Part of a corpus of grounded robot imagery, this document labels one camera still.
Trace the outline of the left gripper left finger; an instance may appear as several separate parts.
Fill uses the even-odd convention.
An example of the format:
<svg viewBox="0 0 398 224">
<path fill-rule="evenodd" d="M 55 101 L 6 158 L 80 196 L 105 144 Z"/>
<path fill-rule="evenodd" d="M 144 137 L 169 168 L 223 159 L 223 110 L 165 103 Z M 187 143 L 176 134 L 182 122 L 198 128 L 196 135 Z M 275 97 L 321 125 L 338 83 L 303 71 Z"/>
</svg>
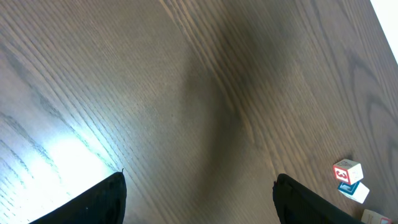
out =
<svg viewBox="0 0 398 224">
<path fill-rule="evenodd" d="M 122 224 L 127 188 L 124 174 L 115 172 L 92 188 L 32 224 Z"/>
</svg>

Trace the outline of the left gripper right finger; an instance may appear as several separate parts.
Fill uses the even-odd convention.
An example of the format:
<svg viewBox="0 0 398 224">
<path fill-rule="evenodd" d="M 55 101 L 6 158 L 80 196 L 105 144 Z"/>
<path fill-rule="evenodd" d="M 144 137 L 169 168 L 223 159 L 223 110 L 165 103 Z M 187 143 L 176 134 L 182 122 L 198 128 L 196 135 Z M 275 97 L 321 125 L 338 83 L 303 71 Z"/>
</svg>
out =
<svg viewBox="0 0 398 224">
<path fill-rule="evenodd" d="M 281 224 L 362 224 L 287 174 L 279 174 L 272 199 Z"/>
</svg>

